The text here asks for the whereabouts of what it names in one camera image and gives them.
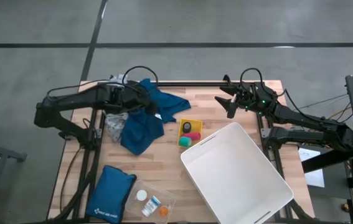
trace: black cable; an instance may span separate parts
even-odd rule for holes
[[[350,105],[351,103],[349,102],[348,105],[346,105],[345,109],[342,111],[341,115],[339,115],[339,117],[336,119],[336,121],[338,121],[342,115],[344,115],[345,111],[348,109],[348,106]]]
[[[63,210],[63,192],[64,192],[64,187],[65,187],[65,183],[67,181],[67,178],[68,178],[68,175],[70,173],[70,170],[71,170],[71,167],[72,167],[72,164],[74,163],[75,159],[77,158],[77,155],[78,155],[78,152],[81,150],[82,147],[79,147],[79,149],[77,150],[77,152],[74,154],[74,156],[72,157],[72,160],[70,162],[70,165],[68,166],[68,169],[67,169],[67,173],[65,174],[65,177],[64,177],[64,182],[63,182],[63,186],[62,186],[62,189],[60,191],[60,213],[62,212]]]
[[[262,89],[263,89],[267,94],[269,94],[270,96],[273,96],[274,93],[269,93],[269,92],[265,89],[265,87],[263,86],[262,73],[261,73],[261,71],[259,71],[259,69],[257,69],[257,68],[247,68],[246,70],[244,70],[244,71],[241,73],[241,75],[240,75],[240,85],[243,87],[243,89],[244,89],[245,91],[248,91],[248,90],[246,90],[246,89],[244,88],[244,86],[243,86],[243,76],[244,76],[244,74],[245,74],[247,71],[251,71],[251,70],[254,70],[254,71],[257,71],[257,72],[258,72]],[[285,94],[285,92],[286,92],[286,90],[284,90],[280,95],[277,95],[277,94],[276,94],[276,95],[277,95],[277,96],[283,96],[283,95]]]
[[[349,118],[351,118],[353,116],[353,114],[351,114],[348,118],[346,118],[345,120],[341,121],[342,123],[349,120]]]
[[[335,96],[335,97],[332,97],[332,98],[329,98],[329,99],[326,99],[326,100],[322,100],[322,101],[319,101],[319,102],[316,102],[316,103],[311,103],[311,104],[306,105],[306,106],[301,106],[298,109],[308,108],[310,106],[318,105],[319,103],[324,103],[324,102],[327,102],[327,101],[330,101],[330,100],[333,100],[333,99],[336,99],[336,98],[340,98],[340,97],[346,96],[346,95],[347,95],[347,93],[339,95],[339,96]]]
[[[290,97],[290,95],[288,93],[288,90],[285,89],[284,92],[287,94],[288,99],[293,104],[293,106],[295,107],[296,111],[298,111],[305,118],[310,119],[310,120],[315,121],[315,122],[319,122],[319,123],[335,124],[335,123],[332,123],[332,122],[329,122],[329,121],[326,121],[326,120],[323,121],[323,120],[314,119],[314,118],[311,118],[308,115],[302,113],[302,111],[300,109],[298,109],[298,107],[295,105],[294,101],[291,99],[291,97]]]
[[[83,118],[83,119],[82,119],[82,122],[83,122],[83,124],[84,124],[87,128],[89,128],[89,125],[87,124],[87,122],[90,124],[90,121],[89,121],[88,119]]]
[[[82,118],[82,122],[84,123],[84,125],[87,127],[87,129],[89,129],[89,125],[87,123],[90,124],[90,121],[86,118]],[[64,177],[64,182],[63,182],[63,186],[62,186],[62,189],[61,189],[61,192],[60,192],[60,213],[62,212],[63,208],[63,192],[64,192],[64,187],[65,187],[65,183],[67,181],[67,178],[68,178],[68,175],[70,173],[70,170],[71,170],[71,167],[72,167],[72,164],[74,163],[75,159],[77,158],[77,154],[78,152],[81,150],[82,147],[79,147],[78,151],[74,154],[74,156],[72,157],[72,160],[70,162],[70,165],[68,166],[67,168],[67,173],[65,174],[65,177]]]
[[[156,74],[151,68],[146,67],[146,66],[142,66],[142,65],[133,66],[133,67],[131,67],[130,69],[128,69],[128,70],[124,73],[124,76],[122,77],[122,84],[124,84],[124,79],[125,79],[126,75],[127,75],[130,71],[132,71],[132,70],[134,70],[134,69],[136,69],[136,68],[144,68],[144,69],[150,71],[150,72],[154,75],[154,77],[156,77],[156,87],[158,86],[158,76],[157,76],[157,74]]]

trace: clear plastic container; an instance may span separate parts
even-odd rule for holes
[[[145,190],[147,192],[147,197],[143,201],[140,201],[136,198],[136,194],[138,193],[139,190]],[[149,217],[146,217],[143,214],[142,210],[144,209],[144,206],[152,196],[155,196],[156,198],[158,198],[158,200],[160,201],[160,205],[158,206],[157,209],[155,209],[155,211],[152,214],[149,215]],[[171,216],[171,213],[172,213],[172,209],[175,206],[175,202],[176,202],[176,196],[173,195],[172,193],[169,193],[166,190],[159,190],[155,186],[143,180],[138,180],[133,185],[133,188],[131,190],[131,193],[129,194],[128,200],[126,201],[125,209],[128,212],[131,212],[135,215],[139,215],[143,217],[144,220],[147,220],[149,222],[164,224],[168,222],[169,217]],[[168,214],[165,217],[162,217],[159,212],[162,206],[166,206],[168,208]]]

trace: yellow tray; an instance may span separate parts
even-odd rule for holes
[[[179,126],[179,135],[177,136],[177,146],[179,147],[184,147],[179,145],[179,140],[183,134],[183,124],[185,122],[190,122],[191,124],[191,132],[198,132],[201,135],[201,139],[202,139],[202,121],[198,121],[198,120],[193,120],[193,119],[181,119],[181,125]],[[192,142],[191,146],[195,145],[196,143],[198,143],[201,139],[195,140]]]

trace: gray floor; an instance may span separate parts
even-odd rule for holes
[[[99,5],[100,0],[0,0],[0,43],[89,43]],[[349,0],[110,0],[103,16],[98,42],[353,42]],[[0,146],[28,153],[25,163],[10,161],[3,173],[0,222],[45,218],[64,142],[55,129],[34,126],[35,104],[50,88],[78,84],[87,52],[0,49]],[[161,80],[220,80],[224,74],[237,79],[243,69],[258,67],[264,79],[282,80],[303,106],[346,92],[353,48],[96,49],[87,79],[133,65],[151,67]],[[347,103],[346,98],[304,111],[330,116]],[[353,128],[352,119],[347,123]],[[342,201],[312,198],[317,217],[348,220],[338,208]]]

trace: white bottle cap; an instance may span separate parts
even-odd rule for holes
[[[138,193],[136,194],[136,199],[139,201],[144,201],[147,198],[147,192],[145,190],[139,190]]]

